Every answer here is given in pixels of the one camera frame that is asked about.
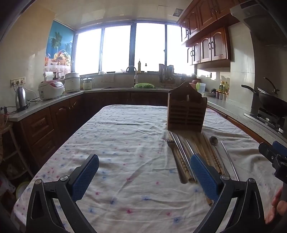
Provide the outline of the person right hand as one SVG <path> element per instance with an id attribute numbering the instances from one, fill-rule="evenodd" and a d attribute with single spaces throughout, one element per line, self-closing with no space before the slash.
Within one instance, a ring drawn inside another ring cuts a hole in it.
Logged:
<path id="1" fill-rule="evenodd" d="M 283 188 L 281 187 L 278 190 L 278 192 L 275 194 L 275 196 L 271 202 L 271 207 L 269 209 L 268 214 L 265 217 L 265 223 L 266 224 L 270 224 L 274 220 L 276 214 L 284 216 L 284 214 L 286 213 L 287 203 L 286 203 L 286 201 L 280 200 L 282 190 L 283 190 Z"/>

